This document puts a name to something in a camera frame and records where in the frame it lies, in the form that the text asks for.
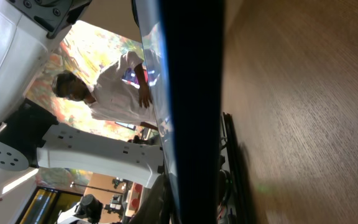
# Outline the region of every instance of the white shirt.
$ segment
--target white shirt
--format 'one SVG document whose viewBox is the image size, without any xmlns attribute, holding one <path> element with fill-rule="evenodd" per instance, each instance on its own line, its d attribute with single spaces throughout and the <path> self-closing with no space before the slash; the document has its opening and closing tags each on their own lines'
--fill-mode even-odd
<svg viewBox="0 0 358 224">
<path fill-rule="evenodd" d="M 153 106 L 139 106 L 139 90 L 122 81 L 128 68 L 132 70 L 143 60 L 135 52 L 127 52 L 99 74 L 91 93 L 96 102 L 89 104 L 92 117 L 98 120 L 117 121 L 139 125 L 140 122 L 155 124 Z"/>
</svg>

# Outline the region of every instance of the colorful mural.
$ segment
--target colorful mural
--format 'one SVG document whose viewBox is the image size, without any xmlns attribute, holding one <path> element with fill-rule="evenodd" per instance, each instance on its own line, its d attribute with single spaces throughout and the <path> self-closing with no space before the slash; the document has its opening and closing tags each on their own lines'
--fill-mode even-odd
<svg viewBox="0 0 358 224">
<path fill-rule="evenodd" d="M 141 127 L 133 131 L 114 121 L 92 119 L 90 109 L 83 102 L 57 98 L 50 87 L 53 76 L 65 69 L 81 77 L 87 85 L 92 85 L 103 67 L 130 50 L 143 57 L 140 43 L 78 21 L 39 71 L 26 97 L 49 110 L 60 122 L 74 128 L 123 141 L 132 139 Z"/>
</svg>

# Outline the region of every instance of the brown wood grain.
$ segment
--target brown wood grain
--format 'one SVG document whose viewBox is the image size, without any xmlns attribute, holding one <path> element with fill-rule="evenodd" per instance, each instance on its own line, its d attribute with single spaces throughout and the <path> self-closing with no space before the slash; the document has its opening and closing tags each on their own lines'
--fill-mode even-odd
<svg viewBox="0 0 358 224">
<path fill-rule="evenodd" d="M 358 1 L 244 0 L 225 44 L 259 223 L 358 223 Z"/>
</svg>

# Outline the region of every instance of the man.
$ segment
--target man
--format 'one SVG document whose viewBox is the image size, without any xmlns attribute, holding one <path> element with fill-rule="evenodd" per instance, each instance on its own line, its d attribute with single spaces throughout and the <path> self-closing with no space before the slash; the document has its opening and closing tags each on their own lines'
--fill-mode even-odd
<svg viewBox="0 0 358 224">
<path fill-rule="evenodd" d="M 86 84 L 70 71 L 58 74 L 52 83 L 57 97 L 84 101 L 94 119 L 117 121 L 157 129 L 149 86 L 144 77 L 143 60 L 135 52 L 127 52 L 111 65 L 103 68 L 96 84 Z M 134 71 L 140 88 L 122 81 L 122 76 Z"/>
</svg>

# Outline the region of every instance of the hand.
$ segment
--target hand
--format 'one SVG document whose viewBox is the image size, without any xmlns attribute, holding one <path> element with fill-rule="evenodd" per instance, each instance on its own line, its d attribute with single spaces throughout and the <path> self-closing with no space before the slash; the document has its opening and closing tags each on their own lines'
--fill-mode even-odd
<svg viewBox="0 0 358 224">
<path fill-rule="evenodd" d="M 140 85 L 139 88 L 139 106 L 142 107 L 142 104 L 145 108 L 148 108 L 152 102 L 152 97 L 150 94 L 150 89 L 147 84 Z"/>
</svg>

